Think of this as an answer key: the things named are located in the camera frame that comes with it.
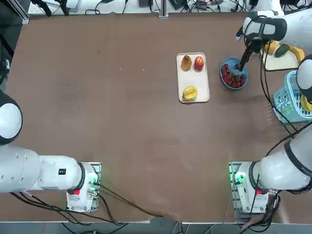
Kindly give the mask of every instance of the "blue bowl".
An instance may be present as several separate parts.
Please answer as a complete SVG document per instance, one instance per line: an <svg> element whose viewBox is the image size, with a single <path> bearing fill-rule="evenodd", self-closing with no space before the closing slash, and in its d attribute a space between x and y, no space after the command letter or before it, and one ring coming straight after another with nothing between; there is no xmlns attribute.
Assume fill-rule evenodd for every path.
<svg viewBox="0 0 312 234"><path fill-rule="evenodd" d="M248 81L248 72L247 72L247 69L246 67L243 68L243 71L239 71L235 68L235 65L238 64L240 62L240 60L238 58L234 58L234 57L228 57L226 58L222 63L221 63L221 67L220 67L220 78L222 80L222 83L229 89L233 89L233 90L238 90L238 89L242 89L245 87L245 85L247 84L247 81ZM223 65L227 63L228 66L229 66L229 69L231 72L235 72L235 74L237 75L241 75L241 74L244 74L246 76L246 80L245 83L243 84L243 86L240 86L238 88L232 88L231 86L229 86L227 83L224 82L224 80L222 79L222 72L221 72L221 68L223 67Z"/></svg>

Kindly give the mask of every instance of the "apple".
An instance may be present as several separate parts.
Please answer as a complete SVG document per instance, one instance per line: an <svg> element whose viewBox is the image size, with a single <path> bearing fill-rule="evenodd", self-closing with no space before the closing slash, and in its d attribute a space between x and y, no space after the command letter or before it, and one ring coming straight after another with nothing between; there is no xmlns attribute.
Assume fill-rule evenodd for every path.
<svg viewBox="0 0 312 234"><path fill-rule="evenodd" d="M204 58L202 56L197 56L194 62L195 70L201 71L204 67L204 63L205 63Z"/></svg>

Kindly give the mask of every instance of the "white tray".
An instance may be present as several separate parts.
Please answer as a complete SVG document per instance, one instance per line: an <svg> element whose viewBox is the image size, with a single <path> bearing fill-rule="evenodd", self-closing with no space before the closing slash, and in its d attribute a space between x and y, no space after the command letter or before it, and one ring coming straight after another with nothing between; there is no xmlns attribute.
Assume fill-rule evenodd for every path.
<svg viewBox="0 0 312 234"><path fill-rule="evenodd" d="M184 72L181 69L181 62L185 55L190 56L192 60L191 68ZM194 69L194 61L197 56L202 56L205 59L203 69L199 72ZM179 100L183 103L192 102L207 102L210 98L208 74L206 65L206 56L203 53L180 53L176 56L176 70L177 70L177 86ZM183 90L188 86L195 86L198 90L197 97L191 101L183 99Z"/></svg>
<svg viewBox="0 0 312 234"><path fill-rule="evenodd" d="M275 58L274 53L280 47L277 43L277 47L272 55L268 55L265 70L267 71L278 71L278 70L289 70L296 69L299 65L296 55L292 51L287 51L282 57ZM265 61L266 52L263 55L263 64Z"/></svg>

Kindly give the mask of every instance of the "brown table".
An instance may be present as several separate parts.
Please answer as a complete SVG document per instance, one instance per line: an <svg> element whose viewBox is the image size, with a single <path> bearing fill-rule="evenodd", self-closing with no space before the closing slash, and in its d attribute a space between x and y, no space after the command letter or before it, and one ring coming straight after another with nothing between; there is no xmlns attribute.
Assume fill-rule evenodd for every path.
<svg viewBox="0 0 312 234"><path fill-rule="evenodd" d="M222 222L229 161L261 159L286 131L265 100L260 58L231 92L220 82L225 57L245 49L235 33L245 14L105 15L33 18L22 28L8 94L24 114L14 144L42 155L101 161L103 183L139 206L175 220ZM210 100L181 104L176 55L207 57ZM271 93L286 72L268 73ZM64 193L38 192L64 205ZM119 220L151 217L107 197ZM0 220L63 220L1 195ZM282 193L278 222L312 223L312 195ZM103 206L96 215L107 217ZM234 221L233 205L226 219Z"/></svg>

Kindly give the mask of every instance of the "plastic basket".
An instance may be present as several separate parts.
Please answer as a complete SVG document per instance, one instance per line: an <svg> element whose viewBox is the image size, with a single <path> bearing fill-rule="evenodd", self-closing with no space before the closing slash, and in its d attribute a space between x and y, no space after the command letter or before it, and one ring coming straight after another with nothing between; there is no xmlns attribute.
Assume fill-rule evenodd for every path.
<svg viewBox="0 0 312 234"><path fill-rule="evenodd" d="M273 94L276 108L290 121L302 122L312 119L312 112L301 107L301 92L296 82L296 71L291 71L285 76L284 86ZM275 109L275 114L282 123L287 123Z"/></svg>

